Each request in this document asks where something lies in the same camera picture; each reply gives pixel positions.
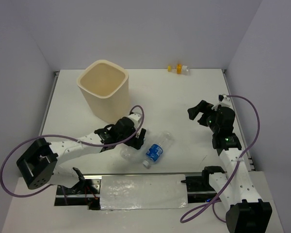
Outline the green label plastic bottle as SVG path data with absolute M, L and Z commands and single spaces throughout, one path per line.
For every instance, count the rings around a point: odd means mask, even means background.
M 124 160 L 130 163 L 137 164 L 143 161 L 143 154 L 141 150 L 132 147 L 125 147 L 120 151 L 120 155 Z

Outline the blue label plastic bottle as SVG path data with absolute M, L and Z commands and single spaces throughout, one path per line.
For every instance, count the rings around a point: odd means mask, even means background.
M 150 169 L 153 164 L 160 161 L 174 143 L 174 138 L 170 132 L 164 131 L 156 134 L 150 141 L 148 150 L 145 152 L 143 166 Z

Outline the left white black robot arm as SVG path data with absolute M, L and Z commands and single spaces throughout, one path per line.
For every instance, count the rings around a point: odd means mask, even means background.
M 16 165 L 30 190 L 52 184 L 66 187 L 78 194 L 91 186 L 92 182 L 85 179 L 76 166 L 64 168 L 62 164 L 84 155 L 112 150 L 118 144 L 139 150 L 146 135 L 146 129 L 140 125 L 140 115 L 131 114 L 76 141 L 48 142 L 42 137 L 27 148 Z

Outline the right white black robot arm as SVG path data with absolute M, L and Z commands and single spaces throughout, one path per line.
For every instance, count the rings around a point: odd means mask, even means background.
M 207 166 L 202 171 L 202 186 L 217 193 L 208 204 L 222 202 L 230 233 L 266 232 L 272 207 L 269 202 L 263 201 L 250 178 L 243 159 L 246 151 L 233 131 L 235 112 L 230 98 L 220 96 L 216 105 L 202 100 L 197 106 L 189 108 L 188 114 L 190 120 L 202 115 L 198 123 L 211 129 L 212 146 L 224 165 Z

